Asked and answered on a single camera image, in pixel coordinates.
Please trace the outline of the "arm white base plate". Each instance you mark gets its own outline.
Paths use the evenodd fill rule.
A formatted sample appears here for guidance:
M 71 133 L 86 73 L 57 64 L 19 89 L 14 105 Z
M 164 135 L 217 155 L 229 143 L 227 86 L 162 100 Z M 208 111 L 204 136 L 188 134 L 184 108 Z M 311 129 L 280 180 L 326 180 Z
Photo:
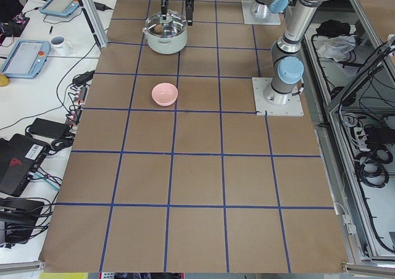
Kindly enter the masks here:
M 255 1 L 242 1 L 243 20 L 246 25 L 281 25 L 280 16 L 269 11 L 264 4 Z
M 287 94 L 272 89 L 272 78 L 252 78 L 256 115 L 276 117 L 302 117 L 304 111 L 297 84 Z

